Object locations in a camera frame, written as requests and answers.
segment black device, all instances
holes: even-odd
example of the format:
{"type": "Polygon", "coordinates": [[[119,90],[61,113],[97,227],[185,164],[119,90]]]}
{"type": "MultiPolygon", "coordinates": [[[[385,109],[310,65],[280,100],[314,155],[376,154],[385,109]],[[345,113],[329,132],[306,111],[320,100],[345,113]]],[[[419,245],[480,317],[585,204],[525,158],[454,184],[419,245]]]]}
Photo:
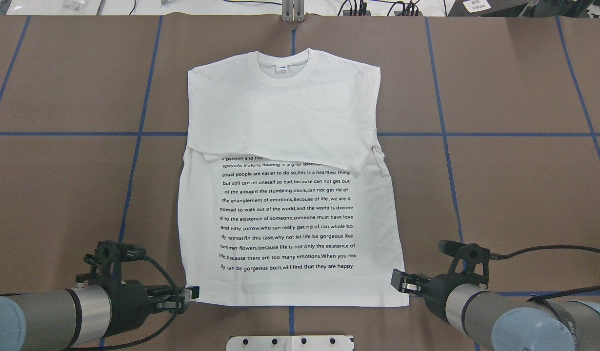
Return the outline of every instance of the black device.
{"type": "Polygon", "coordinates": [[[600,351],[600,304],[549,300],[600,290],[600,285],[535,296],[527,302],[516,302],[487,290],[490,260],[543,249],[600,253],[600,249],[591,247],[552,245],[499,255],[478,244],[443,240],[439,251],[452,257],[447,273],[429,278],[393,269],[391,285],[401,293],[422,297],[433,314],[494,351],[600,351]],[[459,273],[456,269],[461,262],[463,270],[459,273]],[[478,265],[481,274],[476,273],[478,265]]]}
{"type": "Polygon", "coordinates": [[[0,350],[78,350],[81,348],[72,346],[137,329],[150,314],[172,313],[168,322],[151,336],[105,349],[134,346],[159,335],[199,294],[198,287],[177,287],[141,245],[99,242],[95,253],[85,255],[83,260],[91,268],[88,273],[77,275],[74,289],[0,296],[0,350]],[[153,264],[169,285],[144,286],[137,280],[122,281],[122,263],[137,260],[153,264]]]}
{"type": "Polygon", "coordinates": [[[450,17],[552,17],[588,18],[586,9],[594,0],[487,0],[490,8],[470,13],[456,0],[450,17]]]}

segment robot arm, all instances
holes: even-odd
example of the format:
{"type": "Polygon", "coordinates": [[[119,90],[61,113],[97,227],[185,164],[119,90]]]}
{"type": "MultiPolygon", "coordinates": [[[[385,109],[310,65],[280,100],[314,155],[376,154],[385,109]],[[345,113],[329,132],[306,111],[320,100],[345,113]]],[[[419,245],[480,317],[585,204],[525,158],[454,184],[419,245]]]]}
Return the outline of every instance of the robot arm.
{"type": "Polygon", "coordinates": [[[453,257],[446,274],[429,278],[394,269],[391,285],[422,297],[433,314],[494,351],[600,351],[600,304],[574,300],[558,304],[548,300],[552,296],[509,300],[487,290],[489,260],[509,257],[453,241],[439,242],[439,251],[453,257]],[[461,260],[464,270],[456,273],[461,260]],[[482,275],[475,273],[478,264],[482,275]]]}
{"type": "Polygon", "coordinates": [[[77,275],[77,287],[38,294],[0,296],[0,351],[55,351],[139,328],[148,315],[173,315],[157,333],[137,342],[108,348],[121,349],[150,340],[184,313],[198,287],[180,289],[142,246],[99,242],[94,255],[86,255],[89,273],[77,275]],[[122,282],[122,262],[147,260],[166,277],[170,286],[144,286],[137,280],[122,282]]]}

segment white label sticker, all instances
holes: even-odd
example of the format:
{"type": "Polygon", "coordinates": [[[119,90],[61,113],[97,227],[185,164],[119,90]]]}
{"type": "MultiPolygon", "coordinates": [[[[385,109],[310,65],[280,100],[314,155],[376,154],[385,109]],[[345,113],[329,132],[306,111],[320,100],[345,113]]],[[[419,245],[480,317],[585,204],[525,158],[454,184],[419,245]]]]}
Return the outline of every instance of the white label sticker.
{"type": "Polygon", "coordinates": [[[64,0],[62,6],[64,9],[69,9],[72,11],[81,11],[81,8],[85,5],[85,1],[81,0],[64,0]]]}
{"type": "Polygon", "coordinates": [[[491,8],[487,0],[467,0],[463,1],[462,4],[465,5],[465,9],[467,9],[469,13],[476,13],[491,8]]]}

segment grid of blue tape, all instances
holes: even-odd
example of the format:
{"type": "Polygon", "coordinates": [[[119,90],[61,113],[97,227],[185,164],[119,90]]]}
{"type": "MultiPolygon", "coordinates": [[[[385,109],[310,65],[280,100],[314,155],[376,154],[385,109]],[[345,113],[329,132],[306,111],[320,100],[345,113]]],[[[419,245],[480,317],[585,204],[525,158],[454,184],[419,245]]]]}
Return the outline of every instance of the grid of blue tape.
{"type": "MultiPolygon", "coordinates": [[[[432,35],[430,29],[430,23],[428,18],[425,19],[425,28],[426,28],[426,36],[428,40],[428,49],[430,54],[431,66],[432,66],[432,78],[434,81],[434,88],[436,93],[437,107],[439,112],[439,120],[441,124],[441,132],[440,133],[425,133],[425,132],[411,132],[411,133],[378,133],[378,136],[384,137],[441,137],[443,139],[443,149],[445,151],[445,161],[447,162],[447,171],[450,181],[450,189],[452,192],[452,204],[454,205],[454,211],[456,213],[456,219],[458,222],[458,234],[459,240],[464,242],[462,226],[460,224],[460,212],[458,208],[458,196],[456,193],[456,185],[454,184],[454,174],[452,171],[452,162],[449,154],[449,145],[448,138],[449,137],[590,137],[593,140],[595,150],[597,151],[597,156],[600,162],[600,147],[599,142],[597,140],[600,137],[600,133],[595,133],[594,127],[590,120],[590,115],[588,114],[588,109],[584,102],[583,96],[581,94],[580,85],[578,83],[577,77],[575,75],[571,58],[567,51],[567,45],[565,43],[565,38],[562,31],[562,26],[560,22],[560,18],[556,17],[556,23],[558,27],[558,32],[560,36],[560,41],[562,44],[563,52],[565,54],[565,58],[567,60],[567,66],[569,73],[571,74],[571,78],[574,82],[575,89],[577,92],[577,96],[580,100],[581,107],[583,109],[584,117],[586,118],[589,133],[450,133],[445,128],[445,120],[443,118],[443,108],[441,104],[440,97],[440,89],[439,89],[439,80],[437,77],[437,70],[434,62],[434,51],[432,49],[432,35]]],[[[5,74],[5,78],[3,80],[3,84],[0,89],[0,102],[3,94],[5,93],[5,89],[10,78],[10,74],[12,73],[13,66],[16,62],[16,58],[19,55],[20,47],[25,38],[26,31],[29,26],[29,22],[31,20],[30,16],[27,16],[25,25],[20,34],[19,41],[17,43],[16,49],[12,56],[12,60],[10,61],[10,65],[8,66],[7,72],[5,74]]],[[[137,136],[137,142],[135,145],[135,151],[133,153],[133,162],[131,164],[131,174],[129,177],[128,188],[126,192],[126,199],[124,201],[124,210],[122,212],[122,222],[120,225],[120,233],[119,233],[119,242],[122,242],[124,239],[124,230],[126,228],[126,216],[128,213],[130,200],[131,200],[131,191],[133,189],[133,177],[135,175],[135,168],[138,161],[140,144],[142,136],[187,136],[187,132],[145,132],[144,131],[144,123],[146,121],[146,109],[148,107],[148,98],[150,95],[150,87],[153,81],[153,73],[155,71],[155,60],[157,58],[157,49],[159,46],[159,39],[161,35],[161,27],[163,23],[163,17],[159,17],[159,22],[157,26],[157,34],[155,37],[155,47],[153,49],[153,56],[150,64],[150,71],[148,74],[148,82],[146,84],[146,93],[144,93],[144,103],[142,105],[142,112],[140,118],[140,127],[137,132],[0,132],[0,136],[137,136]]],[[[296,53],[296,29],[291,31],[291,54],[294,55],[296,53]]],[[[507,297],[518,297],[518,296],[531,296],[531,295],[541,295],[549,292],[499,292],[500,295],[507,297]]],[[[599,292],[591,292],[581,294],[583,296],[600,296],[599,292]]],[[[295,335],[295,325],[294,325],[294,306],[289,306],[289,335],[295,335]]],[[[99,346],[102,347],[104,345],[104,339],[102,339],[99,343],[99,346]]],[[[480,346],[475,344],[476,351],[480,350],[480,346]]]]}

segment white t-shirt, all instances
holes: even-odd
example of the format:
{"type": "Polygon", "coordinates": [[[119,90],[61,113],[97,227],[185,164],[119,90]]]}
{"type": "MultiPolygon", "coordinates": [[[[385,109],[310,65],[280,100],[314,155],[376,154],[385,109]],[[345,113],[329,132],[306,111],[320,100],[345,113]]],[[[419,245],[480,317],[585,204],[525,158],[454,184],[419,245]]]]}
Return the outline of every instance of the white t-shirt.
{"type": "Polygon", "coordinates": [[[188,73],[178,202],[187,285],[221,305],[402,306],[376,138],[380,68],[307,49],[188,73]]]}

